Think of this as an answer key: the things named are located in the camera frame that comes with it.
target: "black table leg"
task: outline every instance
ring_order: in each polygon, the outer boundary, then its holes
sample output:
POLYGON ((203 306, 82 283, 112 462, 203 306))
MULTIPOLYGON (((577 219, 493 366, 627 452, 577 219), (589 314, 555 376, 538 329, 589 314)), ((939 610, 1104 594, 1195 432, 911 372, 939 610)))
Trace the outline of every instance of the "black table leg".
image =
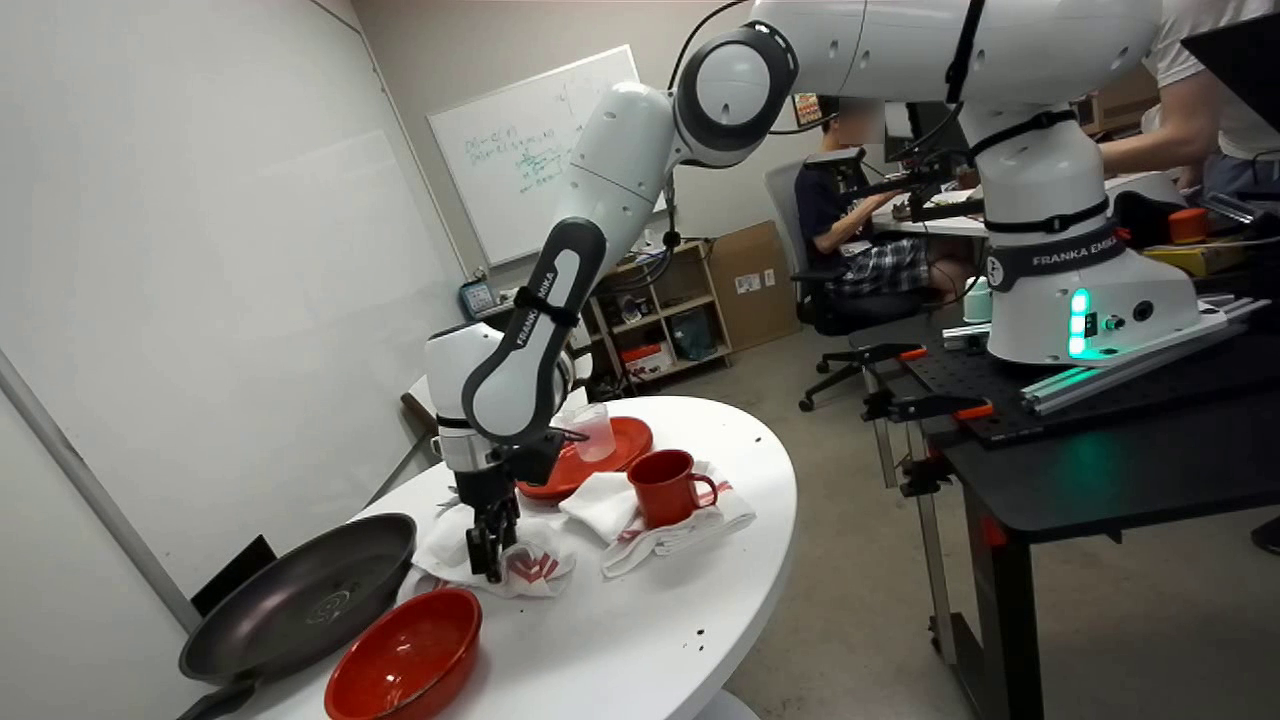
POLYGON ((965 491, 970 584, 978 610, 978 649, 958 619, 958 684, 983 720, 1038 720, 1038 639, 1037 639, 1037 587, 1033 546, 1017 542, 990 512, 965 491))

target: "pan handle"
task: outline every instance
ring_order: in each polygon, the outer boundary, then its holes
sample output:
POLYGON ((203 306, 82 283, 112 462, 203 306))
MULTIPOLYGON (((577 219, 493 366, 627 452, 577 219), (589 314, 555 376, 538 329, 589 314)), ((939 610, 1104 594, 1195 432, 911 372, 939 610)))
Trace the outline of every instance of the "pan handle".
POLYGON ((187 712, 181 712, 176 720, 215 720, 215 714, 227 714, 237 707, 247 703, 247 697, 254 693, 254 678, 245 674, 245 678, 232 678, 206 697, 198 697, 187 712))

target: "red mug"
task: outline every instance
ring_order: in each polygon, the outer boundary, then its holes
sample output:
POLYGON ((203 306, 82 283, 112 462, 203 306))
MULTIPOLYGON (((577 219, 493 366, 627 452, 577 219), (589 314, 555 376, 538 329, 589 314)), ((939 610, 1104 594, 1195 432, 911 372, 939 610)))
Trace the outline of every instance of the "red mug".
POLYGON ((642 526, 679 525, 694 507, 718 498, 715 481, 693 471, 693 455, 679 446, 641 455, 627 466, 627 481, 634 489, 642 526))

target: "red plate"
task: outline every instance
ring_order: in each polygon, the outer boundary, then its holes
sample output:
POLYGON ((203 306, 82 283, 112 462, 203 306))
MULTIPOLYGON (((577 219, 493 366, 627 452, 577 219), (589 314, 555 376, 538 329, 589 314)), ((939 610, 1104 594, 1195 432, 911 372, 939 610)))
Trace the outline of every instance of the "red plate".
POLYGON ((606 416, 610 429, 610 452, 599 455, 597 462, 579 460, 573 446, 561 446, 555 466, 548 483, 519 483, 519 496, 561 504, 573 496, 591 471, 623 471, 633 466, 646 446, 652 432, 634 416, 606 416))

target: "desk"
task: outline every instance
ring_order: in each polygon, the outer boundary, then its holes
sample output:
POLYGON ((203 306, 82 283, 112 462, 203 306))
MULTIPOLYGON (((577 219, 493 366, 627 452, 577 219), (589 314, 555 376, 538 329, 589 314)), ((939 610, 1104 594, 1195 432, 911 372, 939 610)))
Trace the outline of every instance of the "desk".
POLYGON ((978 634, 952 616, 952 672, 975 714, 1043 714, 1033 542, 1277 504, 1277 425, 1277 382, 1006 446, 929 419, 967 507, 978 634))
MULTIPOLYGON (((939 192, 929 205, 958 205, 967 192, 939 192)), ((900 219, 907 197, 897 197, 873 213, 873 229, 907 233, 907 235, 957 235, 957 240, 986 240, 983 214, 939 214, 939 219, 900 219)))
MULTIPOLYGON (((756 507, 756 519, 699 557, 670 552, 619 581, 599 576, 599 542, 563 532, 577 569, 561 594, 478 590, 478 669, 450 703, 450 720, 657 720, 694 714, 710 701, 725 707, 725 678, 772 616, 795 532, 795 471, 785 445, 756 416, 715 400, 646 397, 614 400, 606 410, 641 416, 657 446, 689 446, 707 460, 710 476, 756 507)), ((449 483, 450 471, 437 462, 365 512, 409 512, 425 526, 450 496, 449 483)), ((326 669, 330 660, 265 689, 258 714, 323 714, 326 669)))

